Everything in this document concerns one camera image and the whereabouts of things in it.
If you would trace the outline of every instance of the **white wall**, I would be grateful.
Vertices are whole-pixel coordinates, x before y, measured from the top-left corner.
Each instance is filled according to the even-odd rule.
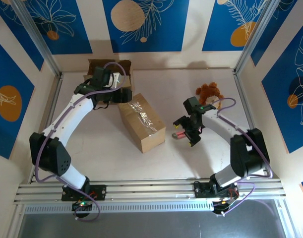
[[[0,156],[0,237],[18,185],[29,175],[32,163],[29,137],[38,131],[54,74],[45,63],[41,72],[0,17],[0,44],[34,84],[35,89],[23,119],[10,160]]]
[[[288,154],[261,81],[303,26],[303,0],[298,0],[256,67],[249,60],[240,73],[256,127],[265,137],[271,166],[281,179],[288,206],[303,236],[303,147]]]
[[[87,71],[88,59],[131,60],[133,69],[234,67],[241,51],[202,52],[215,0],[190,0],[182,52],[114,54],[102,0],[77,0],[93,54],[56,55],[63,71]]]

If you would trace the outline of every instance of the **white floor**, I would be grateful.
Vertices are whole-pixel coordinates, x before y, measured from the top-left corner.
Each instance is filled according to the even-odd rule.
[[[70,101],[85,72],[64,74],[54,119]],[[90,180],[142,180],[208,178],[230,163],[229,145],[210,129],[190,147],[188,140],[174,140],[173,122],[186,111],[183,101],[197,87],[215,81],[225,97],[237,104],[223,115],[248,127],[230,69],[139,70],[133,72],[135,94],[142,93],[167,126],[166,142],[142,154],[124,127],[118,107],[90,112],[72,134],[67,150],[72,164]]]

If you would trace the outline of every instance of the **brown cardboard box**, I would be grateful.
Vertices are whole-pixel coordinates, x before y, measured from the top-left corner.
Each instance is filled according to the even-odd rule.
[[[165,124],[140,93],[118,107],[125,127],[142,153],[165,141]]]
[[[125,82],[125,84],[122,88],[131,88],[132,95],[133,95],[134,83],[133,83],[133,77],[132,77],[131,61],[129,61],[129,60],[114,60],[114,59],[89,59],[88,61],[89,61],[90,65],[89,65],[89,68],[88,68],[87,75],[84,76],[84,80],[92,77],[92,75],[94,73],[94,70],[95,70],[95,67],[97,67],[97,66],[103,67],[104,65],[106,65],[109,62],[117,62],[124,68],[125,73],[128,76],[126,78],[126,82]],[[120,73],[121,75],[123,75],[122,70],[117,65],[112,64],[112,65],[107,66],[107,68],[110,69],[114,73]]]

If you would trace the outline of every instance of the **brown teddy bear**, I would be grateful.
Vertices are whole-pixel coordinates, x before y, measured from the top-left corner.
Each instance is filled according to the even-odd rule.
[[[209,85],[203,84],[202,87],[197,88],[197,95],[200,95],[199,102],[202,105],[209,105],[216,102],[219,99],[223,99],[224,96],[220,93],[220,90],[217,88],[217,84],[215,82],[210,83]],[[221,101],[218,104],[213,105],[217,109],[220,109],[222,106]]]

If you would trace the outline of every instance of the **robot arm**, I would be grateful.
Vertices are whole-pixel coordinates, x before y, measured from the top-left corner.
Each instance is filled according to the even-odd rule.
[[[235,182],[244,179],[258,170],[263,169],[266,164],[262,157],[269,163],[269,157],[262,133],[257,128],[248,130],[239,127],[234,122],[218,115],[218,110],[212,106],[202,106],[193,97],[183,103],[189,117],[183,116],[174,122],[175,126],[181,125],[184,134],[194,146],[201,140],[199,136],[203,128],[207,127],[224,140],[231,149],[230,164],[223,170],[213,174],[209,183],[194,184],[195,195],[198,198],[227,197],[228,190],[236,187]],[[243,134],[249,136],[259,148],[262,155],[252,146],[251,142]]]
[[[88,193],[89,179],[71,164],[71,157],[65,147],[76,127],[99,101],[113,100],[118,103],[130,101],[131,91],[128,89],[104,93],[104,90],[116,88],[115,82],[122,81],[120,77],[119,73],[111,74],[109,70],[97,67],[93,77],[76,88],[72,99],[59,117],[41,134],[33,133],[30,136],[32,163],[36,165],[38,153],[48,137],[42,150],[39,167],[60,177],[70,186]]]

